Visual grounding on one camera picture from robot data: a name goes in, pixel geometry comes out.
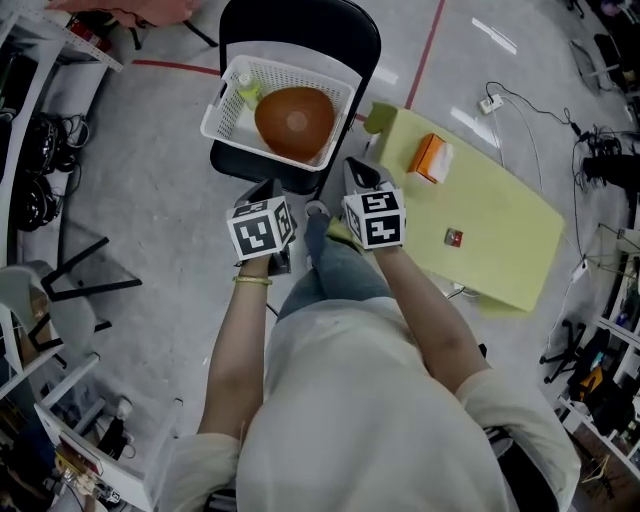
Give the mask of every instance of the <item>white cube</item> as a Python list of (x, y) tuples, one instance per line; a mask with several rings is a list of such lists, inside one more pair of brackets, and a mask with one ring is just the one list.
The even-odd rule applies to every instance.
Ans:
[(398, 189), (345, 196), (347, 225), (365, 249), (402, 245), (407, 211)]
[(227, 226), (240, 261), (280, 252), (293, 235), (284, 196), (227, 210)]

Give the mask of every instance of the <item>red line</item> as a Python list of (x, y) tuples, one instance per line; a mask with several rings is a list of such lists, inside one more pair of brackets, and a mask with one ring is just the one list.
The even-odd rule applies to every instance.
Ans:
[(442, 9), (444, 8), (445, 1), (446, 0), (440, 0), (440, 2), (438, 2), (436, 15), (434, 16), (433, 23), (431, 24), (431, 31), (429, 32), (429, 37), (427, 38), (427, 42), (424, 45), (422, 57), (420, 57), (420, 64), (418, 64), (416, 76), (413, 79), (413, 85), (411, 86), (411, 90), (409, 91), (409, 97), (407, 98), (407, 102), (405, 103), (406, 109), (411, 109), (411, 105), (413, 105), (413, 99), (415, 98), (416, 92), (418, 91), (418, 85), (420, 85), (422, 72), (424, 71), (424, 66), (427, 63), (427, 57), (429, 57), (429, 52), (431, 51), (431, 45), (433, 44), (433, 38), (436, 35), (436, 29), (438, 28), (438, 23), (440, 23), (440, 16), (442, 15)]
[(220, 76), (220, 71), (213, 68), (203, 68), (202, 66), (190, 66), (189, 64), (180, 64), (179, 62), (165, 62), (162, 60), (140, 60), (136, 59), (131, 64), (137, 66), (157, 66), (160, 68), (183, 69), (185, 71), (195, 71), (196, 73), (204, 73), (205, 75)]

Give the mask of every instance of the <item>white basket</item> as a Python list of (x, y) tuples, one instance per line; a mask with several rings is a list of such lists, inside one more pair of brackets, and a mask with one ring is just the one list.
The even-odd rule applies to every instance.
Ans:
[[(312, 160), (307, 163), (301, 163), (290, 158), (284, 158), (276, 155), (266, 145), (256, 127), (254, 113), (249, 110), (237, 91), (237, 78), (242, 73), (250, 73), (258, 81), (264, 96), (287, 87), (313, 87), (324, 92), (329, 97), (335, 113), (333, 130), (325, 146)], [(227, 90), (222, 99), (220, 99), (220, 91), (225, 84), (227, 85)], [(347, 113), (351, 108), (354, 94), (355, 91), (349, 84), (334, 80), (328, 76), (282, 64), (281, 62), (238, 55), (231, 61), (222, 76), (220, 88), (207, 106), (207, 111), (200, 125), (200, 131), (205, 137), (224, 142), (230, 146), (300, 167), (307, 171), (319, 171), (326, 167), (336, 149), (338, 137), (346, 121)]]

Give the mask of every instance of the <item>yellow-green board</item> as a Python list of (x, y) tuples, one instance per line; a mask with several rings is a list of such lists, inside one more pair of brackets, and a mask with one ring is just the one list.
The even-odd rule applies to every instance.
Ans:
[[(404, 191), (405, 250), (414, 261), (488, 298), (533, 310), (564, 228), (560, 214), (493, 160), (413, 112), (375, 104), (365, 128), (380, 133), (376, 159)], [(454, 146), (453, 161), (444, 183), (415, 186), (407, 169), (429, 133)], [(464, 233), (460, 248), (444, 243), (448, 228)]]

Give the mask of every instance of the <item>power strip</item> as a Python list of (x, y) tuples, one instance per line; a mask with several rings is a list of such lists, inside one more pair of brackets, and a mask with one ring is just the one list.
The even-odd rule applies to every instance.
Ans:
[(494, 110), (504, 105), (504, 101), (499, 94), (494, 94), (491, 98), (485, 98), (480, 102), (480, 110), (484, 115), (491, 114)]

